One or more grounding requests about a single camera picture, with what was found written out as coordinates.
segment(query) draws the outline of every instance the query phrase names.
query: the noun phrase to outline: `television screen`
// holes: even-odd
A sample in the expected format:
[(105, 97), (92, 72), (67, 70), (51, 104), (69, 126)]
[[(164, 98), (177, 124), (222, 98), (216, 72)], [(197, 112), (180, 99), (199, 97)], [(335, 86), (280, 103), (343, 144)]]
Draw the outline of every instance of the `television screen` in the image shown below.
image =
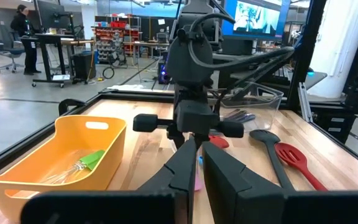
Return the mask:
[(235, 24), (224, 21), (223, 35), (242, 39), (282, 39), (290, 0), (226, 0)]

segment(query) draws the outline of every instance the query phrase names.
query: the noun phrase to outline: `white pillar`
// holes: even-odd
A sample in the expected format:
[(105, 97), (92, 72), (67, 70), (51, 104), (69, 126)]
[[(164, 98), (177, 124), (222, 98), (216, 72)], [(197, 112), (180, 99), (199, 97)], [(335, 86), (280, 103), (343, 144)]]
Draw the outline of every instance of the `white pillar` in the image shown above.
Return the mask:
[[(97, 11), (96, 6), (97, 6), (96, 1), (90, 1), (89, 5), (81, 6), (85, 39), (91, 39), (94, 36), (92, 27), (94, 26), (94, 17)], [(86, 44), (86, 48), (90, 48), (90, 47), (91, 47), (90, 44)]]
[(358, 47), (358, 1), (328, 0), (310, 67), (328, 77), (308, 90), (339, 98)]

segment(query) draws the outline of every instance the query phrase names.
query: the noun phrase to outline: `orange basket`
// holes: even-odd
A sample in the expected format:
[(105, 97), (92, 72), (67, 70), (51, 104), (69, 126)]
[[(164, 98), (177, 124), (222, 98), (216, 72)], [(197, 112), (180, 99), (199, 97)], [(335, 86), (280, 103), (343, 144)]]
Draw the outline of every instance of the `orange basket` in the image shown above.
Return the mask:
[[(58, 118), (56, 132), (0, 175), (0, 210), (18, 222), (24, 204), (34, 195), (51, 190), (106, 190), (124, 153), (126, 122), (117, 118), (73, 115)], [(104, 150), (96, 167), (81, 170), (64, 184), (45, 184), (84, 156)]]

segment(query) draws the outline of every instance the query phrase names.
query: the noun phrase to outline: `person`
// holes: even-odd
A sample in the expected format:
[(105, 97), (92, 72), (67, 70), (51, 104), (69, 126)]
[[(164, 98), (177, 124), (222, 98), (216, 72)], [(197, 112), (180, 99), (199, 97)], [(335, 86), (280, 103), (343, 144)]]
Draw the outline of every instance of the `person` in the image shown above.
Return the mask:
[[(39, 32), (34, 29), (31, 22), (28, 20), (27, 15), (29, 14), (29, 9), (24, 5), (19, 5), (17, 7), (17, 14), (14, 16), (13, 21), (11, 22), (11, 28), (16, 31), (20, 37), (24, 35), (32, 35)], [(37, 70), (37, 48), (33, 48), (31, 42), (24, 44), (25, 50), (25, 69), (24, 75), (33, 75), (34, 73), (41, 73)]]

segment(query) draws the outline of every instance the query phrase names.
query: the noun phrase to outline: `black pants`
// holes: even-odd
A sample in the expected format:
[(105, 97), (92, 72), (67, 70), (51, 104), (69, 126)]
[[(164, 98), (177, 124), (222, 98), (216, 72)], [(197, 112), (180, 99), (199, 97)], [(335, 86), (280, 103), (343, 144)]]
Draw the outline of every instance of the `black pants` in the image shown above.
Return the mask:
[(27, 72), (33, 72), (36, 70), (35, 64), (37, 64), (37, 48), (33, 48), (31, 42), (29, 41), (26, 41), (23, 45), (25, 50), (24, 70)]

